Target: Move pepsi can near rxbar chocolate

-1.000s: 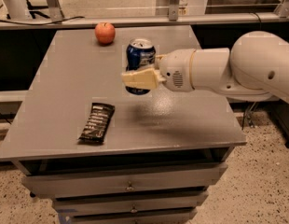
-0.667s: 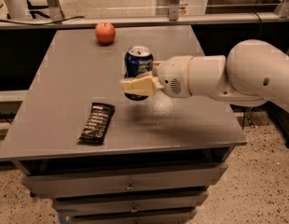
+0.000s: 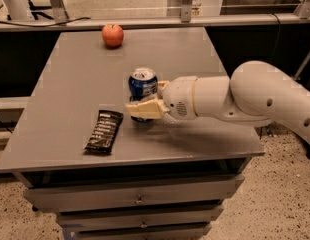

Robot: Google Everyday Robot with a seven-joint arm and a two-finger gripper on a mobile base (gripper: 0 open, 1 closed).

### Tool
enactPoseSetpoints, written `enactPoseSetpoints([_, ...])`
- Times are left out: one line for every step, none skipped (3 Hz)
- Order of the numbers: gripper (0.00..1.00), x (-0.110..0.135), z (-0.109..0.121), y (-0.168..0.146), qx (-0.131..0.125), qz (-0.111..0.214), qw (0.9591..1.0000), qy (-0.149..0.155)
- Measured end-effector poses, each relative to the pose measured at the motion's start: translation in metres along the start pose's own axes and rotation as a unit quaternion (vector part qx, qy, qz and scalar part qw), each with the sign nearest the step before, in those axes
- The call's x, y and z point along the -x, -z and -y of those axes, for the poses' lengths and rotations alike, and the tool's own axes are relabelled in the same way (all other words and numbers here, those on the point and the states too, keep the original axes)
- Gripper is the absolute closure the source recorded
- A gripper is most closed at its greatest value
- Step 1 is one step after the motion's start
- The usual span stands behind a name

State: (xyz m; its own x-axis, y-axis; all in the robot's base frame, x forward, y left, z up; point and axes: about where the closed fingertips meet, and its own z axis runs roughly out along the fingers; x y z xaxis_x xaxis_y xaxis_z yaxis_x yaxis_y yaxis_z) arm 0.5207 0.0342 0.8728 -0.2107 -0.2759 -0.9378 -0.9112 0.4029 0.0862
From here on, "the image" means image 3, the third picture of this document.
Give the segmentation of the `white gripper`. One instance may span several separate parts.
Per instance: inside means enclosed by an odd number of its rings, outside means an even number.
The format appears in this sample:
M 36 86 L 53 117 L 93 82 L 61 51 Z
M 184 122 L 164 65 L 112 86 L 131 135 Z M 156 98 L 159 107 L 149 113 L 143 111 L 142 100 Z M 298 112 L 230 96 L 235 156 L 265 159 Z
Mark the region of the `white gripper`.
M 132 117 L 142 119 L 162 119 L 169 114 L 178 120 L 193 120 L 197 117 L 193 105 L 194 84 L 196 76 L 179 77 L 169 81 L 157 82 L 157 93 L 163 100 L 152 98 L 125 105 Z

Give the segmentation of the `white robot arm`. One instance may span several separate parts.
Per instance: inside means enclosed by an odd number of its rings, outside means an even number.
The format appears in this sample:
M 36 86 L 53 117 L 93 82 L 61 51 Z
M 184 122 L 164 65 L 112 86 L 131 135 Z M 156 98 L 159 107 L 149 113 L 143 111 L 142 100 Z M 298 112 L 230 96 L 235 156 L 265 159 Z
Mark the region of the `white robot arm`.
M 178 120 L 212 117 L 266 126 L 277 122 L 310 145 L 310 91 L 262 61 L 238 66 L 231 76 L 185 76 L 160 81 L 158 91 L 126 105 L 137 118 Z

